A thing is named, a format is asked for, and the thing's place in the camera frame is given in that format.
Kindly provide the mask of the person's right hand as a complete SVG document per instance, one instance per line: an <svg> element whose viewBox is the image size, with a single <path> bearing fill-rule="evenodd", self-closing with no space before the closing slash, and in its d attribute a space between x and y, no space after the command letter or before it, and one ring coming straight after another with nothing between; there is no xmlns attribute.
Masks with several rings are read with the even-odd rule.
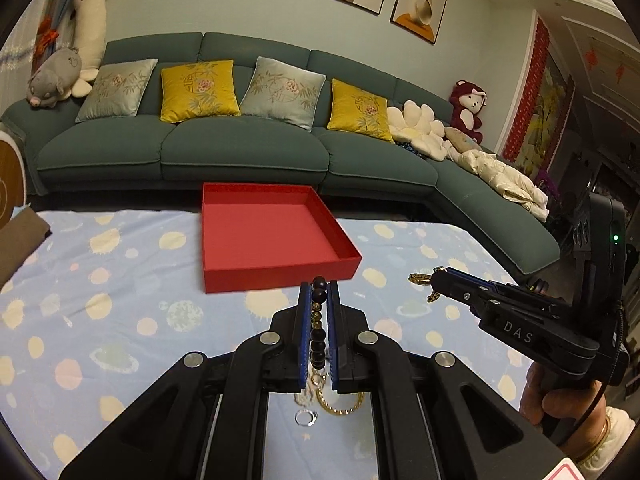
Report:
<svg viewBox="0 0 640 480"><path fill-rule="evenodd" d="M580 419L596 398L601 383L596 380L585 389L558 389L544 393L542 382L546 373L547 370L536 362L529 367L518 410L520 414L534 426L540 425L544 415L558 419ZM560 445L560 449L578 463L598 447L607 433L606 402L605 398L601 398L582 426Z"/></svg>

